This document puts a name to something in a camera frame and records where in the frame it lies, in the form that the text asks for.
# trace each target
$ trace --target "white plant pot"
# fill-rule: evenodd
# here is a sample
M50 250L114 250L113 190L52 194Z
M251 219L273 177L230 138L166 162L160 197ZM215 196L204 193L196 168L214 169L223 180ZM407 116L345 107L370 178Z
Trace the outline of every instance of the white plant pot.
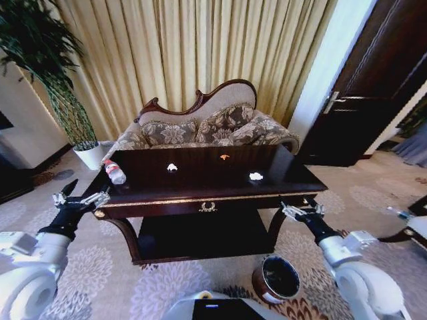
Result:
M85 151L74 150L74 152L89 169L98 170L101 167L101 160L104 157L104 151L99 143L93 149Z

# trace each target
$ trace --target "beige curtain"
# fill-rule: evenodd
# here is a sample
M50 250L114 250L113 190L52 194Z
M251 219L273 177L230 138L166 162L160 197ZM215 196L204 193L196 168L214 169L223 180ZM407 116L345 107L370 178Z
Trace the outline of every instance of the beige curtain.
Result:
M100 140L153 97L169 110L228 79L287 124L337 0L58 0L85 57L75 90Z

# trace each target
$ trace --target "drawer handle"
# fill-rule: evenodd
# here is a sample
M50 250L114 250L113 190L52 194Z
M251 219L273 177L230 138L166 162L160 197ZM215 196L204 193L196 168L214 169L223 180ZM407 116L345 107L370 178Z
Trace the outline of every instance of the drawer handle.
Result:
M217 211L217 209L215 209L214 202L211 202L211 206L209 208L206 207L206 202L203 202L201 204L201 209L199 209L199 212L212 212L212 211Z

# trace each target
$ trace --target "plastic water bottle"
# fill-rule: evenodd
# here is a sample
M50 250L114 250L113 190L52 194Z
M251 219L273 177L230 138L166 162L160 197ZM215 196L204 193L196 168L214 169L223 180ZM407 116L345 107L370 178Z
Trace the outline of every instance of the plastic water bottle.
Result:
M399 210L399 209L392 207L392 206L388 206L387 210L389 210L390 212L393 212L394 214L396 214L399 218L401 218L403 220L412 218L412 215L409 212Z
M116 162L111 160L105 161L105 171L108 174L108 177L111 179L111 182L115 185L121 185L126 181L126 175L123 170L120 169L119 165Z

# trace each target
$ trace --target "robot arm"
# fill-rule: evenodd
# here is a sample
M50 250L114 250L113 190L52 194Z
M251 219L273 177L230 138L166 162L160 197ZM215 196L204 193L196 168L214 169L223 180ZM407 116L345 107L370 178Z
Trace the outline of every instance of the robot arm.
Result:
M0 253L18 266L0 275L0 319L38 319L54 300L77 224L84 213L109 199L103 191L85 199L68 197L76 184L77 180L53 195L58 215L36 237L24 232L0 233Z
M411 319L404 306L402 290L383 270L363 263L358 249L377 241L366 231L351 232L345 239L323 220L324 210L313 200L301 210L282 203L282 211L304 222L322 249L325 265L348 302L355 320Z

